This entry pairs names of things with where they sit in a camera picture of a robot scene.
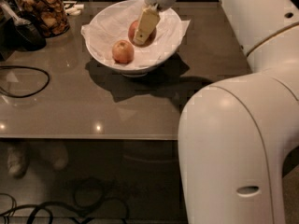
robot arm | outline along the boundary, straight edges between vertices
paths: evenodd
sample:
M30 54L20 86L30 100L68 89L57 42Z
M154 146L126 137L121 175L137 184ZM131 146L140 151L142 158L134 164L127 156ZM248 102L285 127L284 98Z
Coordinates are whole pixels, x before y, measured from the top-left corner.
M144 0L138 26L135 30L134 42L143 45L160 21L159 12L169 9L177 0Z
M290 0L220 0L252 75L186 104L178 154L190 224L284 224L282 166L299 141L299 12Z

white paper liner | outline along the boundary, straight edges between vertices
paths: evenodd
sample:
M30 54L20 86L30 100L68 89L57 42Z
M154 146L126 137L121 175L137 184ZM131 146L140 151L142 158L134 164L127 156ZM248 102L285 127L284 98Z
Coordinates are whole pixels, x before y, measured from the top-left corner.
M86 46L99 63L121 71L147 70L168 59L181 43L190 21L182 21L173 9L161 12L157 35L147 47L135 48L134 60L129 64L116 63L112 58L112 47L121 39L129 41L130 24L137 20L144 6L143 0L127 0L107 7L98 13L81 33Z

white bowl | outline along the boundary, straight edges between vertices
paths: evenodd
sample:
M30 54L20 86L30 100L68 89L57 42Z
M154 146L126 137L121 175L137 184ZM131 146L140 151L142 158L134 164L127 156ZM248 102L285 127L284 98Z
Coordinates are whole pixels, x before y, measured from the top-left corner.
M127 9L131 6L137 6L137 9ZM111 18L114 15L114 19L117 19L117 22L123 23L123 31L120 33L120 36L114 37L114 39L103 39L106 41L105 48L107 49L106 54L103 55L101 52L98 52L95 48L92 49L92 40L86 39L86 47L91 55L96 61L105 65L106 67L121 73L129 77L139 77L146 75L149 71L157 68L161 63L165 62L170 56L172 56L178 46L181 43L182 37L184 35L181 32L183 29L181 27L181 19L178 14L171 8L167 11L160 13L161 20L157 25L157 35L155 41L146 48L135 47L135 57L131 63L126 65L115 63L112 59L112 46L115 43L115 39L127 39L127 31L131 22L138 18L138 14L141 12L143 6L142 0L126 0L120 3L116 3L112 6L109 6L99 12L90 22L90 25L99 25L101 21L104 21L107 18ZM133 14L123 14L120 15L120 12L128 12ZM107 35L111 36L113 31L108 31L110 27L106 27L104 32L102 30L94 30L100 36Z

apple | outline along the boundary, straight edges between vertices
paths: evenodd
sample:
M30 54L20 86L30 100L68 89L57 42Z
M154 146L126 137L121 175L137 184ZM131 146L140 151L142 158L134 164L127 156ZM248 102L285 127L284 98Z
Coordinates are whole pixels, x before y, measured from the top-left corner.
M135 42L134 42L134 35L135 35L135 30L138 26L138 23L139 21L138 20L135 20L131 23L130 27L129 27L129 31L128 31L128 37L129 37L129 40L131 41L131 43L137 47L146 47L146 46L149 46L155 39L156 35L157 35L157 29L155 28L152 33L149 35L149 38L146 40L146 42L143 44L143 45L137 45Z
M130 63L134 58L132 44L126 40L117 41L112 47L112 57L116 63Z

gray tabletop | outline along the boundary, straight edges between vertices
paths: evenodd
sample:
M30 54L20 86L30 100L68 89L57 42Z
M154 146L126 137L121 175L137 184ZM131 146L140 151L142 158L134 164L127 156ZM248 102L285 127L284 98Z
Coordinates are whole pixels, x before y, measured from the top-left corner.
M50 73L49 86L28 98L0 99L0 137L177 140L180 112L211 82L250 73L217 3L176 3L191 20L178 52L144 77L117 74L94 60L80 34L83 24L111 3L85 3L71 29L39 51L15 51L0 65L27 65ZM0 71L8 87L31 90L45 76Z

